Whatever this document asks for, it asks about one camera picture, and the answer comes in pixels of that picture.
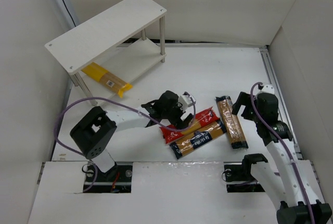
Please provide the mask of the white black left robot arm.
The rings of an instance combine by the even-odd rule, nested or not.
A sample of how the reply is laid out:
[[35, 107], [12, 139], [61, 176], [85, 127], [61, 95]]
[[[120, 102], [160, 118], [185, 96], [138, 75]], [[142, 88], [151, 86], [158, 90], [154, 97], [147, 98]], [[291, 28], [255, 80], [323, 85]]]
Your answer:
[[158, 99], [142, 104], [138, 108], [124, 105], [126, 110], [109, 111], [100, 106], [93, 107], [70, 131], [70, 136], [83, 156], [92, 161], [97, 172], [110, 181], [118, 173], [118, 165], [107, 150], [107, 145], [116, 132], [148, 128], [169, 121], [177, 130], [188, 129], [195, 113], [182, 119], [187, 108], [195, 107], [196, 100], [185, 92], [178, 96], [165, 91]]

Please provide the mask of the yellow spaghetti bag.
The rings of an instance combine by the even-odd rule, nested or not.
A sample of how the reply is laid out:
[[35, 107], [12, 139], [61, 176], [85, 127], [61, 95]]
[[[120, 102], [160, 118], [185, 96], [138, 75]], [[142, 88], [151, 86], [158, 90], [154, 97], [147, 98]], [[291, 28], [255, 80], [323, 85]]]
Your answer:
[[129, 91], [133, 87], [130, 83], [120, 79], [97, 63], [91, 63], [81, 71], [120, 98], [123, 97], [124, 92]]

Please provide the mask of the navy label spaghetti bag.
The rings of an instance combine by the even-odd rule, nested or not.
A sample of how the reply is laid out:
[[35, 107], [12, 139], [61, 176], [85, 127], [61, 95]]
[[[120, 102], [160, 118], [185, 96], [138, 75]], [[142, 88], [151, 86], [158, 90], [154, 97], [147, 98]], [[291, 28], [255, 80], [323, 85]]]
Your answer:
[[217, 120], [170, 143], [169, 147], [173, 151], [176, 159], [179, 160], [180, 158], [194, 152], [196, 149], [199, 149], [222, 136], [226, 132], [226, 126], [221, 120]]

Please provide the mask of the red spaghetti bag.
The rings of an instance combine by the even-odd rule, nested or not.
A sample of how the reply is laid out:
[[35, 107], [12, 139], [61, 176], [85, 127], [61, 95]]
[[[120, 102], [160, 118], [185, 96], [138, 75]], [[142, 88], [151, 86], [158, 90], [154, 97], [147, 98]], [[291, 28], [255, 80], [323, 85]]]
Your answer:
[[206, 127], [217, 120], [219, 120], [219, 117], [216, 115], [212, 107], [210, 107], [196, 113], [189, 126], [183, 131], [179, 131], [173, 125], [169, 125], [168, 129], [160, 127], [160, 130], [162, 137], [165, 140], [165, 144], [169, 144], [177, 139], [199, 130], [200, 128]]

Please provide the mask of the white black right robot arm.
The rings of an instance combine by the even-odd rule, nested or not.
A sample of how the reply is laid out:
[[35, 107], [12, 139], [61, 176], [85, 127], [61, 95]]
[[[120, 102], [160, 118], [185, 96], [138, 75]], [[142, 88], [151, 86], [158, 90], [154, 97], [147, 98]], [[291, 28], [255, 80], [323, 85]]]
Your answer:
[[246, 155], [242, 160], [244, 173], [254, 177], [276, 209], [278, 223], [328, 223], [332, 209], [312, 190], [299, 168], [289, 127], [278, 119], [278, 98], [274, 93], [259, 92], [256, 96], [241, 92], [232, 113], [241, 106], [244, 119], [253, 121], [259, 137], [273, 158], [277, 172], [262, 154]]

